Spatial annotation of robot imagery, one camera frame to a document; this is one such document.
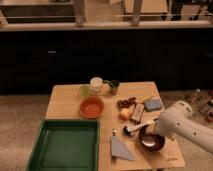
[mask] bowl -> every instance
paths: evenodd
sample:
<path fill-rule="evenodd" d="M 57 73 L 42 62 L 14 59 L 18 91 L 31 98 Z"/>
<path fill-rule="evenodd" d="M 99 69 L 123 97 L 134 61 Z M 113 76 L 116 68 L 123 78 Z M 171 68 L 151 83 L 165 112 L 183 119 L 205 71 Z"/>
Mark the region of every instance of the bowl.
<path fill-rule="evenodd" d="M 81 116 L 89 119 L 98 118 L 104 109 L 104 103 L 99 97 L 88 97 L 80 104 Z"/>

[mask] box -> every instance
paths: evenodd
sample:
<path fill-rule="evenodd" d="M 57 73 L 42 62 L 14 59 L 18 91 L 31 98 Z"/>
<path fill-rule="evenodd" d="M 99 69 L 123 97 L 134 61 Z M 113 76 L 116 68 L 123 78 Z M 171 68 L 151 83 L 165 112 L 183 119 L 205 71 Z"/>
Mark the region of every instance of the box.
<path fill-rule="evenodd" d="M 99 122 L 45 120 L 27 171 L 98 171 Z"/>

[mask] cup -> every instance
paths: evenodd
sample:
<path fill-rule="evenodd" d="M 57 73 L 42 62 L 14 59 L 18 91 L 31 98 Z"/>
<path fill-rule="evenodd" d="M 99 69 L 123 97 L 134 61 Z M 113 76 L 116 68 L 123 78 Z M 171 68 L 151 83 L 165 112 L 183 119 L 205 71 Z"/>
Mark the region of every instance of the cup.
<path fill-rule="evenodd" d="M 95 93 L 99 93 L 101 91 L 102 85 L 103 79 L 100 77 L 93 77 L 90 80 L 90 89 Z"/>

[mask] speckled floor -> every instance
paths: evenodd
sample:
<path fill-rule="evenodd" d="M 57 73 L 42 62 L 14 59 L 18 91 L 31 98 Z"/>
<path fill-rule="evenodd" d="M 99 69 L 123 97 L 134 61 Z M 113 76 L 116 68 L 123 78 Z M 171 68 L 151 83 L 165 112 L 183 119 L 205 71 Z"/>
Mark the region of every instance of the speckled floor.
<path fill-rule="evenodd" d="M 160 92 L 165 107 L 176 100 L 184 99 L 189 91 Z M 7 95 L 0 96 L 0 171 L 24 171 L 31 153 L 35 136 L 44 118 L 49 95 Z M 200 101 L 192 104 L 195 115 L 191 118 L 213 129 L 197 109 L 211 97 L 201 91 Z M 185 168 L 167 171 L 212 171 L 213 155 L 186 139 L 177 136 L 181 146 Z"/>

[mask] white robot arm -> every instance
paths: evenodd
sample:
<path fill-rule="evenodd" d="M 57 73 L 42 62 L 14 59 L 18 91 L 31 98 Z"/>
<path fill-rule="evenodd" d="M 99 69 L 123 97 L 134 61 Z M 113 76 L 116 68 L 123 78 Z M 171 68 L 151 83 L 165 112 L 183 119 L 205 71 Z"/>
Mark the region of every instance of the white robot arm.
<path fill-rule="evenodd" d="M 178 101 L 160 114 L 155 133 L 165 137 L 174 132 L 213 154 L 213 130 L 190 121 L 192 115 L 191 106 Z"/>

